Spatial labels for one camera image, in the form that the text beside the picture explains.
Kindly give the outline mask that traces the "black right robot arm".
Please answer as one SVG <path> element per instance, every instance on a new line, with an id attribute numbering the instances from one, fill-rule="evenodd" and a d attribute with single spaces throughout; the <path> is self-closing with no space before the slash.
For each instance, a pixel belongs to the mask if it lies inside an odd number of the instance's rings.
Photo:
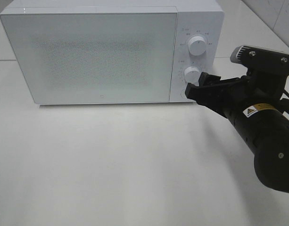
<path id="1" fill-rule="evenodd" d="M 187 84 L 185 95 L 232 124 L 253 153 L 255 173 L 264 186 L 289 193 L 289 120 L 272 98 L 250 89 L 250 80 L 202 73 L 199 85 Z"/>

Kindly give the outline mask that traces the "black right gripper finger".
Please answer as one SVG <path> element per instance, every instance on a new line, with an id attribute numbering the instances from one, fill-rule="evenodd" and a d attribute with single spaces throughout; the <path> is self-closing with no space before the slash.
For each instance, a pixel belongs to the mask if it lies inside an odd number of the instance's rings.
<path id="1" fill-rule="evenodd" d="M 221 80 L 221 76 L 208 74 L 206 72 L 202 72 L 198 80 L 199 88 L 226 87 L 228 85 L 229 82 L 227 80 Z"/>
<path id="2" fill-rule="evenodd" d="M 215 86 L 196 86 L 188 83 L 185 89 L 187 99 L 194 100 L 199 105 L 209 106 L 216 102 L 220 88 Z"/>

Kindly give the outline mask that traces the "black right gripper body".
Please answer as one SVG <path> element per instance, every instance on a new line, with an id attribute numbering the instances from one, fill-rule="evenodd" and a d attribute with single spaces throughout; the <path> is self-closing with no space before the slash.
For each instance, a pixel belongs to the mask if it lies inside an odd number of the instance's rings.
<path id="1" fill-rule="evenodd" d="M 245 101 L 249 99 L 247 86 L 251 78 L 249 76 L 242 76 L 240 78 L 226 79 L 229 85 L 226 87 L 219 87 L 220 93 L 216 102 L 212 105 L 206 106 L 219 115 L 226 117 L 225 110 L 240 108 L 245 117 L 249 118 L 255 114 L 255 106 L 250 105 L 245 107 Z"/>

